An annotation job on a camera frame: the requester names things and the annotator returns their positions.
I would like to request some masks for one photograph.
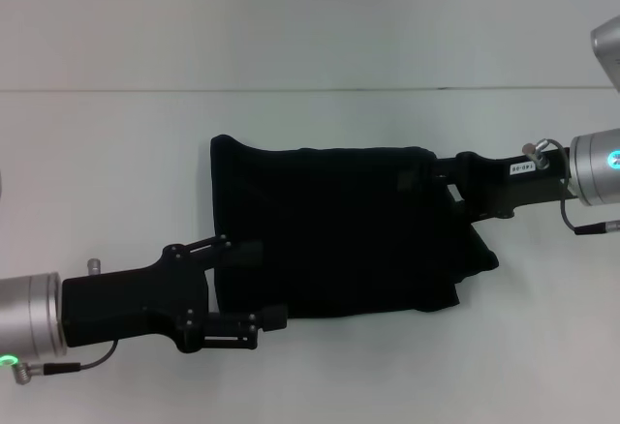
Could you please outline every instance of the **green led ring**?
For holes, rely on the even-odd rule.
[[[19,359],[12,354],[5,354],[0,356],[0,367],[2,366],[14,366],[19,362]]]

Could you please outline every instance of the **silver cylindrical joint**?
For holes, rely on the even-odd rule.
[[[592,49],[607,77],[620,91],[620,15],[592,31]]]
[[[620,202],[620,129],[575,137],[571,177],[583,204]]]
[[[0,280],[0,356],[26,362],[65,352],[58,274]]]

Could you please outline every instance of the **black bag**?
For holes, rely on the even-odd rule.
[[[326,318],[458,304],[454,284],[498,260],[430,180],[416,147],[269,152],[211,141],[215,230],[262,240],[263,265],[217,268],[222,312],[286,304]]]

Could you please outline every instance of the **white label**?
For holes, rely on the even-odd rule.
[[[448,190],[452,194],[452,198],[454,198],[454,201],[462,201],[463,200],[463,197],[458,192],[458,189],[456,188],[456,186],[454,184],[448,184]]]
[[[517,163],[516,165],[511,165],[511,175],[523,174],[525,172],[533,172],[535,170],[536,170],[536,165],[534,165],[533,161],[528,161],[527,163]]]

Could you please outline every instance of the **white wall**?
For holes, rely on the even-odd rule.
[[[207,153],[221,133],[505,157],[618,127],[589,46],[617,3],[0,0],[0,277],[73,277],[89,257],[140,267],[212,234]],[[432,90],[447,86],[530,88]],[[329,91],[341,88],[387,90]],[[615,421],[618,237],[571,236],[557,203],[476,227],[501,266],[461,284],[456,308],[294,320],[256,351],[132,339],[80,375],[17,387],[2,371],[1,420]]]

